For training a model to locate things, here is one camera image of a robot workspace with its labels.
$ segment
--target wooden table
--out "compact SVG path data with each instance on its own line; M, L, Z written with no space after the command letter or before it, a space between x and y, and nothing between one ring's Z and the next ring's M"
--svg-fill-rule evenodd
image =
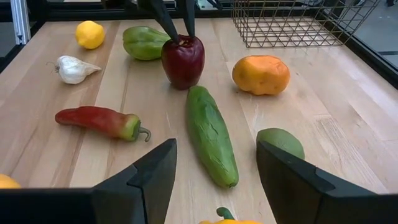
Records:
M231 19L197 19L206 48L200 84L214 96L226 121L240 173L220 190L203 171L184 123L186 91L170 87L160 61L137 62L122 33L154 21L100 22L106 41L85 51L74 38L77 22L48 22L0 75L0 173L24 187L91 187L121 171L167 138L177 138L178 162L166 223L218 220L225 206L241 220L275 223L255 161L257 131L284 128L297 136L306 160L378 193L398 192L398 92L346 47L246 49ZM181 20L175 25L181 33ZM251 54L272 54L290 68L279 96L237 91L231 69ZM102 72L66 85L47 62L72 55ZM110 140L60 126L56 112L96 105L138 114L152 130L145 143Z

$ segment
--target wire basket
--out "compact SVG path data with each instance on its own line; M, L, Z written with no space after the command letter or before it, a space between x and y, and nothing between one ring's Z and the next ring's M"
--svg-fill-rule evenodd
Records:
M246 47L342 45L379 0L233 0L232 18Z

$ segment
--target orange object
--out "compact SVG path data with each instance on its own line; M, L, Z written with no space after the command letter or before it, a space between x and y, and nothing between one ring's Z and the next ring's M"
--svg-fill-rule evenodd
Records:
M11 177L0 174L0 189L18 189L21 186Z
M217 208L217 215L223 217L224 220L218 222L202 221L199 224L262 224L255 221L237 221L232 216L231 212L224 207Z
M277 95L289 84L290 72L277 57L251 55L236 62L232 79L241 90L254 95Z

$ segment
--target chili pepper stem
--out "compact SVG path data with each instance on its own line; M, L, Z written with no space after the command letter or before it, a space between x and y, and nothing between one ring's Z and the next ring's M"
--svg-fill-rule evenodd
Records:
M235 220L228 208L225 207L217 208L217 215L225 220Z
M150 140L151 133L150 133L150 131L148 129L140 127L138 132L147 134L147 137L145 138L145 142L148 142Z

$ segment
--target cucumber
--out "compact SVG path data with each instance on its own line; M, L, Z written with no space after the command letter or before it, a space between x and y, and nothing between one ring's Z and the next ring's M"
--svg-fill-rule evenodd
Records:
M187 129L193 147L213 181L223 188L239 182L238 168L224 119L214 98L202 86L187 96Z

